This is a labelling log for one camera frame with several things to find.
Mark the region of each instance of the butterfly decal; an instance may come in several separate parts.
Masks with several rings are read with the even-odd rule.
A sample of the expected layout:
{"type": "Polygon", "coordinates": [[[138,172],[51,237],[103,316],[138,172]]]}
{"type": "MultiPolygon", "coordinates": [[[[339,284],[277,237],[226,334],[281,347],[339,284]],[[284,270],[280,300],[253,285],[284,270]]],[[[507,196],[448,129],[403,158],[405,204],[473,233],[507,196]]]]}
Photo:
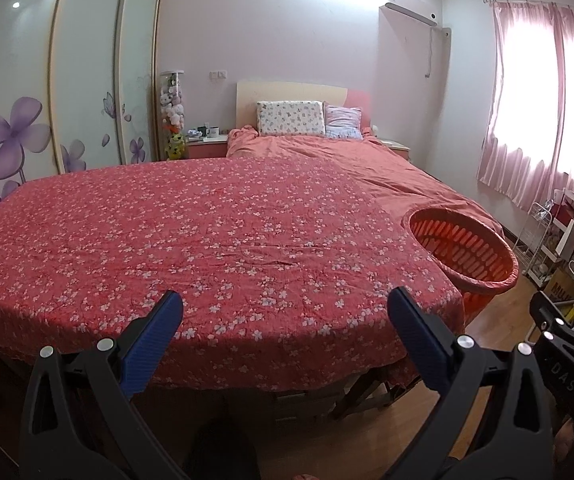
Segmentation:
{"type": "MultiPolygon", "coordinates": [[[[132,120],[132,116],[130,114],[125,114],[125,103],[123,103],[121,112],[125,121],[130,122],[132,120]]],[[[103,99],[103,113],[109,115],[112,119],[116,118],[116,104],[114,103],[112,94],[109,92],[107,92],[107,97],[103,99]]]]}

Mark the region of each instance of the headboard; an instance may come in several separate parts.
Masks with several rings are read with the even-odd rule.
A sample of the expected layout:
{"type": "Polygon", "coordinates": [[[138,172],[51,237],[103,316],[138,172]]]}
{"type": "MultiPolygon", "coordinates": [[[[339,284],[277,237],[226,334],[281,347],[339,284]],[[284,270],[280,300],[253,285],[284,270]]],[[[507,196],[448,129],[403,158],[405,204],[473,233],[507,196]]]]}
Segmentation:
{"type": "Polygon", "coordinates": [[[371,98],[367,92],[310,83],[239,81],[236,90],[236,127],[257,127],[258,101],[327,101],[331,105],[363,109],[361,127],[371,126],[371,98]]]}

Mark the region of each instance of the air conditioner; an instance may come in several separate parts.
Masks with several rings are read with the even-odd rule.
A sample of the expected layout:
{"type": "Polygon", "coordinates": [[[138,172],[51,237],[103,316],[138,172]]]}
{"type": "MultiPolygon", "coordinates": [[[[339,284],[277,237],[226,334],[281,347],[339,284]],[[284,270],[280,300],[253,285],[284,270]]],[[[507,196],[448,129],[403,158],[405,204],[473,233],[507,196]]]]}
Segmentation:
{"type": "Polygon", "coordinates": [[[430,27],[438,27],[438,13],[430,4],[422,0],[389,0],[385,7],[387,9],[401,12],[406,16],[426,23],[430,27]]]}

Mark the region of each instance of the coral bedspread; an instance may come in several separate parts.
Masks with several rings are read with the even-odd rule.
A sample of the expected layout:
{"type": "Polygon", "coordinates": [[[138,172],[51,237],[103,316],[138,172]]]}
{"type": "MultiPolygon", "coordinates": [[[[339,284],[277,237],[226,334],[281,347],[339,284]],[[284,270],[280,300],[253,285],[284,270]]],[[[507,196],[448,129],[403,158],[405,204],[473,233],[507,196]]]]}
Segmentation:
{"type": "Polygon", "coordinates": [[[251,126],[246,126],[229,134],[227,156],[307,156],[333,160],[394,219],[400,220],[415,206],[444,205],[480,220],[502,235],[500,224],[476,202],[411,165],[371,134],[363,137],[363,140],[261,137],[251,126]]]}
{"type": "Polygon", "coordinates": [[[398,285],[462,329],[462,298],[427,253],[324,160],[106,168],[0,204],[0,350],[27,361],[116,336],[172,289],[185,318],[155,380],[316,388],[405,355],[385,311],[398,285]]]}

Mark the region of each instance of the yellow plush toy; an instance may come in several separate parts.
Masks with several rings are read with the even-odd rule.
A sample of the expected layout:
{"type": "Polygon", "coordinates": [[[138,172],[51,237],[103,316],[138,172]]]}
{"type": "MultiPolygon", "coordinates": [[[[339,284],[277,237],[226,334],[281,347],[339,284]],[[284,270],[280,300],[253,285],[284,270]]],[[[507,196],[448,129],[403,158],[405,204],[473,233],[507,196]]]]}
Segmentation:
{"type": "Polygon", "coordinates": [[[187,143],[185,142],[185,136],[180,133],[174,134],[170,137],[167,145],[167,156],[169,160],[180,160],[181,158],[185,158],[186,149],[187,143]]]}

